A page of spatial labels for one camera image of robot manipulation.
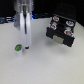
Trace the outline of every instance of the dark background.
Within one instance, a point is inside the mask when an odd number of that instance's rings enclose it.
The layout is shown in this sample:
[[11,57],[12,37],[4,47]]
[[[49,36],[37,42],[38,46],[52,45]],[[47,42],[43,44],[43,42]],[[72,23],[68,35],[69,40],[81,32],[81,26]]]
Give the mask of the dark background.
[[[84,26],[83,0],[34,0],[33,14],[52,14],[60,2],[74,5],[76,7],[76,20]],[[12,0],[0,0],[0,17],[12,17],[14,15]]]

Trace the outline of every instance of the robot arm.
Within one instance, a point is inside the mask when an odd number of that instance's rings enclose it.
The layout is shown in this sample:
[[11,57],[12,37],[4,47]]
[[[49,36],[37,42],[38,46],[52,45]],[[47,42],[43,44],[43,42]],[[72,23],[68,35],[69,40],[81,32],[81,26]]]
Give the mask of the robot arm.
[[33,11],[33,0],[13,0],[13,3],[14,9],[17,12],[14,24],[20,24],[22,46],[28,49],[31,45],[30,19],[31,12]]

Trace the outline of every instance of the small green cap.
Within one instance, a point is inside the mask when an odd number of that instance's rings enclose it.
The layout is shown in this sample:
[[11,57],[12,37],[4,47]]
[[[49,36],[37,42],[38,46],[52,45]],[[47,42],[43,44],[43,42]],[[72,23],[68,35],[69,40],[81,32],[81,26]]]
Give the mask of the small green cap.
[[22,49],[22,45],[21,44],[19,44],[19,45],[17,45],[16,47],[15,47],[15,50],[16,51],[20,51]]

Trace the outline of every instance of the metal shaft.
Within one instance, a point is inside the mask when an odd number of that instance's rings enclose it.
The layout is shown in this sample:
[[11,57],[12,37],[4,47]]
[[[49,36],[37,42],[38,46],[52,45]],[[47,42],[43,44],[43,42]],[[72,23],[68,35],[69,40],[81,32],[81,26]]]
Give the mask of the metal shaft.
[[26,6],[26,11],[31,13],[34,9],[33,0],[13,0],[14,9],[16,12],[21,13],[23,11],[23,6]]

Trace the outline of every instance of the green object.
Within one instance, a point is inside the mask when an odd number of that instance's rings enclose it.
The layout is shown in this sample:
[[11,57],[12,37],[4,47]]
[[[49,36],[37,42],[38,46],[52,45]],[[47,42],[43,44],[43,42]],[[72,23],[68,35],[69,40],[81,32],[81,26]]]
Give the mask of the green object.
[[20,51],[21,49],[22,49],[22,45],[20,45],[20,44],[15,47],[16,51]]

